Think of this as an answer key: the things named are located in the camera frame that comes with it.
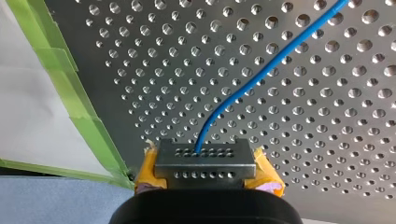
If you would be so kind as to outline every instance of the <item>circular hole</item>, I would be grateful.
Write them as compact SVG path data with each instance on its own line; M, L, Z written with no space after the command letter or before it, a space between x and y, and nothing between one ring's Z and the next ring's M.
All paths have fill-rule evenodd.
M192 172L191 173L191 177L194 178L194 179L198 178L198 172L195 172L195 171Z
M239 52L242 55L248 55L251 52L251 46L246 45L246 44L241 45L241 47L239 48Z
M296 19L296 24L299 27L305 27L307 26L309 23L311 22L311 19L309 18L308 15L306 14L302 14L300 16L297 17Z
M312 37L313 37L314 39L321 39L323 36L324 36L324 31L322 31L322 30L320 30L320 29L316 30L316 31L312 34Z
M390 7L396 6L396 0L385 0L385 4L387 4Z
M378 30L378 34L380 36L390 35L391 32L392 32L392 27L390 27L389 25L382 26Z
M183 178L187 179L190 177L190 173L189 172L183 172Z
M282 33L282 39L289 40L293 38L293 33L291 31L284 31Z
M385 68L384 75L387 77L396 76L396 65L390 65Z
M174 177L175 178L181 178L180 172L174 172Z
M140 12L140 11L143 10L143 5L142 5L142 3L139 2L138 0L132 1L131 5L132 5L132 9L133 9L135 12Z
M349 28L346 28L346 29L345 29L345 31L344 31L344 36L345 36L346 38L350 38L350 37L353 37L357 32L358 32L358 31L357 31L355 28L349 27Z
M100 13L100 9L99 9L99 7L97 7L96 5L90 5L90 6L89 6L89 10L90 10L90 13L91 13L93 16L97 16L97 15L99 15L99 13Z
M322 89L322 90L320 91L320 95L321 95L322 97L329 97L329 96L332 96L332 89L330 89L330 88L324 88L324 89Z
M335 67L333 67L333 66L327 66L327 67L324 67L323 69L322 69L322 74L323 74L323 76L325 76L325 77L330 77L330 76L333 76L335 73L336 73L337 71L336 71L336 69L335 69Z
M285 3L282 4L282 8L281 9L282 9L282 11L284 13L290 12L290 11L293 10L293 3L285 2Z
M230 8L230 7L225 7L225 8L223 9L223 15L224 15L225 17L229 17L229 16L233 15L233 9Z
M386 115L387 115L387 113L383 109L377 109L377 110L373 111L373 118L375 118L375 119L383 118Z
M192 0L179 0L181 7L190 7L192 5Z
M373 43L368 39L364 39L358 43L357 49L360 52L364 52L371 49L372 47L373 47Z
M229 172L229 173L227 174L227 177L228 177L228 178L234 178L234 177L235 177L235 173L234 173L234 172Z
M378 97L381 99L389 98L392 95L392 90L390 89L382 89L378 92Z
M119 5L117 5L117 3L112 2L110 3L109 7L112 13L119 14L121 12L121 8Z
M207 178L207 172L201 172L201 178L202 179Z
M350 98L357 98L361 96L361 90L358 88L354 88L348 92Z
M314 9L315 10L322 10L327 6L326 0L317 0L314 4Z
M276 54L279 51L279 47L276 43L270 43L267 45L266 50L268 54Z
M164 25L163 25L163 33L164 33L165 35L170 35L170 34L172 34L172 33L173 33L173 27L172 27L170 24L168 24L168 23L164 24Z
M305 90L303 88L296 88L293 90L293 94L296 97L301 97L305 95Z
M308 84L310 86L317 86L319 84L319 80L317 80L316 78L311 78L309 79Z
M348 6L350 8L356 8L361 5L361 0L350 0Z
M294 75L297 77L303 77L306 75L306 68L303 66L297 66L294 68Z
M370 24L370 23L377 21L378 18L379 18L379 13L377 11L371 9L371 10L364 12L363 16L361 17L361 20L366 24Z
M197 30L197 26L195 25L194 22L189 21L189 22L186 23L186 32L187 33L193 34L193 33L196 32L196 30Z
M352 69L352 75L355 77L361 77L367 73L367 68L365 66L359 65Z
M264 63L264 58L262 58L262 57L256 57L255 59L254 59L254 63L256 64L256 65L261 65L261 64L263 64Z
M296 49L295 49L295 51L297 52L297 53L305 53L305 52L307 52L309 50L309 46L305 43L305 42L303 42L301 45L299 45Z
M154 5L156 8L159 10L164 10L166 9L166 2L164 0L155 0Z
M255 4L251 7L251 14L258 15L262 11L262 6Z
M321 62L321 58L318 55L313 55L310 59L310 62L315 64L315 63L320 63Z
M142 35L150 35L151 34L151 31L150 31L150 29L149 29L149 27L147 26L147 25L142 25L141 27L140 27L140 33L142 34Z
M385 56L381 53L373 55L372 62L373 63L381 63L385 60Z
M340 58L341 63L350 63L351 61L352 61L352 56L350 56L349 54L344 54Z
M248 28L249 21L246 18L239 19L238 22L236 23L236 27L240 31L245 31Z
M326 44L325 49L327 52L333 53L340 49L340 44L338 44L337 41L332 40Z
M278 24L278 19L277 19L277 17L272 16L272 17L268 17L267 20L265 20L265 26L266 26L268 29L274 29L274 28L276 28L276 27L277 27L277 24Z
M210 30L212 32L217 32L222 27L221 21L212 21L210 22Z
M206 17L206 12L203 9L198 9L195 14L198 19Z
M335 26L343 22L343 20L344 20L343 14L338 12L337 14L335 14L335 16L333 16L331 19L328 20L328 23L331 26Z
M263 38L264 38L264 35L262 33L260 33L260 32L256 32L256 33L253 34L253 40L256 41L256 42L261 41Z

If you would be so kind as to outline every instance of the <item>silver metal surface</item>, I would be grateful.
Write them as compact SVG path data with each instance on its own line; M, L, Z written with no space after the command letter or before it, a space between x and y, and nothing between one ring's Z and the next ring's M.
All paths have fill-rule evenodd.
M256 174L256 164L247 139L235 144L205 144L201 153L194 144L174 144L163 139L154 174L165 178L172 189L242 188L244 179Z
M56 21L99 117L136 166L145 139L193 143L219 102L335 1L79 2L78 20ZM303 217L392 223L395 12L394 0L351 0L230 106L207 141L263 146Z

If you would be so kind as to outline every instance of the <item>blue wire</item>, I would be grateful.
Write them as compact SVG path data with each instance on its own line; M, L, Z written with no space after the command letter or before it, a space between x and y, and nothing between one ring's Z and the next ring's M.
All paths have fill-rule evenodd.
M236 99L241 97L245 92L252 89L257 82L262 80L268 72L274 69L286 56L288 56L295 48L303 43L309 36L311 36L317 29L319 29L327 20L331 19L337 14L346 4L348 0L337 1L326 13L324 13L319 19L312 23L306 30L298 35L293 41L291 41L285 48L283 48L271 62L264 66L264 68L250 81L248 81L241 89L236 91L233 95L223 101L218 108L209 116L206 120L202 130L198 135L197 142L195 144L195 152L200 153L202 144L205 141L205 136L209 131L210 125L216 120L219 114L221 114L227 106L231 105Z

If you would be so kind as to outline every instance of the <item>black object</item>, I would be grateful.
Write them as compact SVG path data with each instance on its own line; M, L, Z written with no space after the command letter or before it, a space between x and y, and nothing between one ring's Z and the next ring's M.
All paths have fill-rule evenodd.
M131 223L303 224L283 199L249 189L148 191L124 203L110 220Z

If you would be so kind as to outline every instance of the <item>green masking tape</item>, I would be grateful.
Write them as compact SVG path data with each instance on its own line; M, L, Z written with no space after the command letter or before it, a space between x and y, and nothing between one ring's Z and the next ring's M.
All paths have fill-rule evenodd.
M93 174L21 162L8 161L7 164L19 164L20 169L39 169L40 172L55 175L83 177L92 180L101 179L102 181L106 179L106 182L132 188L133 183L129 181L127 176L128 169L108 135L103 122L97 117L91 101L79 81L76 73L78 70L76 63L58 26L52 20L44 0L7 0L7 3L35 50L38 59L47 70L70 119L93 154L113 174L114 178L104 176L97 178L97 175Z

